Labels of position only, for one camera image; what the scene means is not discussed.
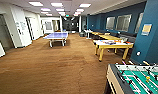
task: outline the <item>white ceiling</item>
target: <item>white ceiling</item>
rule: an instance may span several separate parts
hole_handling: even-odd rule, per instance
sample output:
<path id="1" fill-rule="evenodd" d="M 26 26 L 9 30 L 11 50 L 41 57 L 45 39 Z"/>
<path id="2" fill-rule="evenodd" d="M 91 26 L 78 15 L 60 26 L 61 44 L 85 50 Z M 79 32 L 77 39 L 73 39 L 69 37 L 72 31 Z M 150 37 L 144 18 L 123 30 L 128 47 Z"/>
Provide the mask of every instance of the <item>white ceiling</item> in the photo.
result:
<path id="1" fill-rule="evenodd" d="M 28 3 L 29 1 L 39 1 L 44 6 L 35 7 L 30 5 Z M 50 8 L 51 11 L 49 13 L 53 14 L 53 16 L 60 16 L 56 11 L 56 8 L 51 6 L 50 3 L 63 3 L 63 8 L 65 9 L 66 14 L 73 16 L 74 12 L 76 12 L 76 9 L 80 8 L 79 5 L 82 3 L 90 3 L 91 6 L 89 8 L 83 8 L 85 11 L 81 15 L 94 15 L 134 5 L 144 1 L 146 0 L 0 0 L 0 2 L 14 4 L 22 7 L 24 10 L 39 13 L 41 16 L 45 16 L 44 14 L 40 13 L 41 8 Z"/>

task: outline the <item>ceiling light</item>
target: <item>ceiling light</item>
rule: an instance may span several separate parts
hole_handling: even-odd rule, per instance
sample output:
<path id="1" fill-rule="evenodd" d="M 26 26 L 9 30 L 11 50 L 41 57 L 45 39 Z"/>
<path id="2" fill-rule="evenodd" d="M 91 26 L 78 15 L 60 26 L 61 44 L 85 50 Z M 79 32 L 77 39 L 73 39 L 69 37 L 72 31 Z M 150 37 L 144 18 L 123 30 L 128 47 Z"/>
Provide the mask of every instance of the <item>ceiling light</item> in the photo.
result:
<path id="1" fill-rule="evenodd" d="M 57 11 L 64 11 L 64 9 L 56 9 Z"/>
<path id="2" fill-rule="evenodd" d="M 65 14 L 65 12 L 58 12 L 59 14 Z"/>
<path id="3" fill-rule="evenodd" d="M 75 14 L 81 14 L 81 12 L 75 12 Z"/>
<path id="4" fill-rule="evenodd" d="M 61 16 L 66 16 L 66 14 L 61 14 Z"/>
<path id="5" fill-rule="evenodd" d="M 83 11 L 84 11 L 84 9 L 77 9 L 77 11 L 79 11 L 79 12 L 83 12 Z"/>
<path id="6" fill-rule="evenodd" d="M 91 4 L 81 4 L 80 7 L 89 7 Z"/>
<path id="7" fill-rule="evenodd" d="M 74 16 L 78 16 L 78 14 L 73 14 Z"/>
<path id="8" fill-rule="evenodd" d="M 51 5 L 54 7 L 62 7 L 63 6 L 62 3 L 51 3 Z"/>
<path id="9" fill-rule="evenodd" d="M 33 6 L 43 6 L 43 4 L 40 2 L 29 2 L 29 3 Z"/>
<path id="10" fill-rule="evenodd" d="M 42 11 L 51 11 L 49 8 L 41 8 Z"/>
<path id="11" fill-rule="evenodd" d="M 46 14 L 47 16 L 52 16 L 52 14 Z"/>
<path id="12" fill-rule="evenodd" d="M 48 14 L 48 12 L 41 12 L 41 13 L 43 13 L 43 14 Z"/>

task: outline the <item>blue wall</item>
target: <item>blue wall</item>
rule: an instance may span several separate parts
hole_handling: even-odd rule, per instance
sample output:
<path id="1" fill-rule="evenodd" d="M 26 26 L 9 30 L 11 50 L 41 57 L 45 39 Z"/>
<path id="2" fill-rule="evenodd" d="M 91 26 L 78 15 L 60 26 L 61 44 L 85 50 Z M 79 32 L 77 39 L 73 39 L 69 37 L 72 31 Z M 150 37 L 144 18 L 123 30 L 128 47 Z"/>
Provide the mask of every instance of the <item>blue wall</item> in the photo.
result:
<path id="1" fill-rule="evenodd" d="M 152 24 L 148 36 L 141 35 L 144 24 Z M 137 63 L 143 60 L 158 63 L 158 0 L 147 0 L 131 59 Z"/>
<path id="2" fill-rule="evenodd" d="M 87 15 L 87 29 L 95 30 L 96 22 L 96 16 Z"/>
<path id="3" fill-rule="evenodd" d="M 88 29 L 107 30 L 106 29 L 106 19 L 107 19 L 107 17 L 115 17 L 114 30 L 109 30 L 109 31 L 118 32 L 117 30 L 115 30 L 117 17 L 122 16 L 122 15 L 132 14 L 128 32 L 129 33 L 134 33 L 139 14 L 144 11 L 145 4 L 146 4 L 146 2 L 143 2 L 143 3 L 140 3 L 140 4 L 136 4 L 136 5 L 125 7 L 125 8 L 118 9 L 118 10 L 114 10 L 114 11 L 107 12 L 107 13 L 104 13 L 104 14 L 101 13 L 101 14 L 97 14 L 97 15 L 89 15 L 90 18 L 88 18 L 88 23 L 87 23 Z M 97 24 L 94 28 L 92 28 L 91 24 L 93 24 L 94 22 L 96 22 Z"/>

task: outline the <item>window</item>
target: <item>window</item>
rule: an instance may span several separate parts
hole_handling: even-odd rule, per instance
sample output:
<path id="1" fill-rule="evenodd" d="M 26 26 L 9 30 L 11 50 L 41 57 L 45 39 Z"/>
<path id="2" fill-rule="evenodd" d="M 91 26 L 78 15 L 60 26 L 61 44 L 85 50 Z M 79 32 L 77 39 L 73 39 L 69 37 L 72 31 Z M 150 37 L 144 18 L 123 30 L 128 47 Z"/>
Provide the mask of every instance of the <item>window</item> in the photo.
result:
<path id="1" fill-rule="evenodd" d="M 115 17 L 108 17 L 106 19 L 106 29 L 113 29 Z"/>
<path id="2" fill-rule="evenodd" d="M 128 31 L 131 15 L 118 16 L 116 30 Z"/>
<path id="3" fill-rule="evenodd" d="M 139 15 L 139 19 L 138 19 L 138 22 L 137 22 L 137 25 L 136 25 L 135 33 L 138 33 L 138 31 L 139 31 L 139 27 L 140 27 L 140 24 L 141 24 L 141 20 L 143 18 L 143 14 L 144 13 L 140 13 L 140 15 Z"/>
<path id="4" fill-rule="evenodd" d="M 51 22 L 45 22 L 46 30 L 52 30 Z"/>

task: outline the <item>foosball table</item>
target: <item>foosball table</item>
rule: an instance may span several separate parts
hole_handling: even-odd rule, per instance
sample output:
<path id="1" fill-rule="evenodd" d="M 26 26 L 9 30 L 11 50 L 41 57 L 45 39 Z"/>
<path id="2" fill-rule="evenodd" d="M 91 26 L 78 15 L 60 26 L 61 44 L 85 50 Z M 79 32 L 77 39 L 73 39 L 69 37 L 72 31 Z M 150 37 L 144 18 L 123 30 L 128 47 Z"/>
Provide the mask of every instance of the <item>foosball table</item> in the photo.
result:
<path id="1" fill-rule="evenodd" d="M 104 94 L 158 94 L 158 66 L 109 64 Z"/>

